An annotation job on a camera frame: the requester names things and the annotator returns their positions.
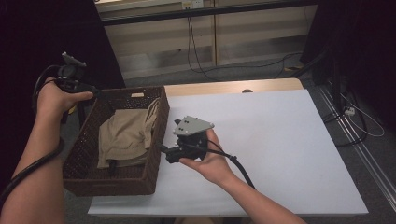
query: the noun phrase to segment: wicker basket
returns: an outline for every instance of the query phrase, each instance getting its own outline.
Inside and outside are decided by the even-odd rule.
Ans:
[[[76,196],[148,195],[155,191],[161,151],[169,114],[164,87],[103,91],[104,99],[96,100],[78,139],[64,162],[64,187]],[[117,109],[148,108],[161,97],[152,141],[145,164],[118,167],[110,176],[107,169],[97,169],[99,127]]]

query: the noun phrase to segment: beige cloth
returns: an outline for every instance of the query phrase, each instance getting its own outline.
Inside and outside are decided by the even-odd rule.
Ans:
[[[148,109],[116,110],[99,129],[98,168],[108,168],[108,161],[117,166],[142,164],[151,144],[151,131],[157,118],[159,99]]]

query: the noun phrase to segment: finger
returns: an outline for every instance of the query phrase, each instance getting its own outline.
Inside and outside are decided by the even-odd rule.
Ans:
[[[178,160],[180,163],[190,167],[193,170],[197,170],[198,169],[198,165],[200,162],[198,161],[194,161],[194,160],[190,160],[187,158],[180,158],[180,160]]]
[[[219,148],[219,147],[221,147],[221,145],[219,143],[218,136],[216,135],[216,133],[213,129],[206,130],[206,136],[207,136],[207,139],[209,140],[207,142],[208,148],[213,149],[213,150],[221,150],[221,148]]]
[[[84,91],[84,92],[70,94],[70,96],[74,102],[78,102],[78,101],[90,100],[93,97],[93,93],[90,91]]]
[[[55,80],[55,79],[56,79],[55,77],[47,77],[47,78],[46,78],[46,82],[52,81],[52,80]]]

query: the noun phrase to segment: floor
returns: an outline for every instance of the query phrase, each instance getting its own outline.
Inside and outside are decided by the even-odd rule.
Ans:
[[[276,63],[275,65],[265,66],[269,63]],[[199,83],[211,82],[215,80],[230,81],[230,80],[248,80],[248,79],[266,79],[274,77],[288,77],[291,72],[285,72],[283,67],[297,66],[298,55],[290,56],[285,61],[280,59],[257,61],[251,63],[227,65],[225,68],[212,70],[205,74],[193,72],[191,70],[183,72],[175,72],[172,74],[163,74],[160,76],[138,77],[134,79],[127,79],[125,83],[128,87],[136,86],[153,86],[153,85],[168,85],[168,84],[182,84],[182,83]],[[326,119],[332,112],[323,96],[322,90],[326,90],[326,86],[315,86],[309,74],[301,77],[301,81],[305,89],[308,89],[311,97],[317,106],[319,114]],[[376,119],[375,112],[370,106],[366,105],[362,99],[359,99],[361,109]],[[352,117],[358,125],[358,117]],[[381,130],[377,124],[370,119],[365,118],[367,122],[368,132],[379,134]],[[340,128],[337,120],[330,121],[326,124],[329,134],[336,145],[342,145],[349,140],[345,133]],[[392,183],[396,183],[396,132],[384,127],[385,134],[381,137],[368,136],[363,144],[368,148],[373,155],[376,162],[382,168],[388,179]],[[66,147],[70,148],[74,139],[78,135],[78,122],[76,118],[69,119],[66,126],[63,127],[62,135],[66,139]],[[396,212],[394,208],[389,205],[388,199],[384,196],[381,188],[376,184],[370,172],[367,170],[365,164],[359,157],[358,151],[354,146],[339,147],[338,151],[343,158],[346,168],[350,172],[355,185],[357,186],[361,197],[369,209],[369,214],[365,216],[356,217],[304,217],[308,223],[394,223],[396,220]],[[105,219],[99,217],[91,217],[87,215],[91,199],[90,197],[75,197],[72,193],[65,191],[65,209],[66,209],[66,223],[161,223],[158,218],[119,218],[119,219]]]

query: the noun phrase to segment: white table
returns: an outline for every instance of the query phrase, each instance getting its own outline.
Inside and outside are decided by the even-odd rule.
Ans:
[[[257,190],[298,215],[368,213],[306,90],[168,97],[164,144],[177,140],[174,119],[215,123],[224,150],[238,157]],[[230,162],[234,172],[238,169]],[[245,217],[222,189],[164,155],[156,192],[94,197],[100,217]]]

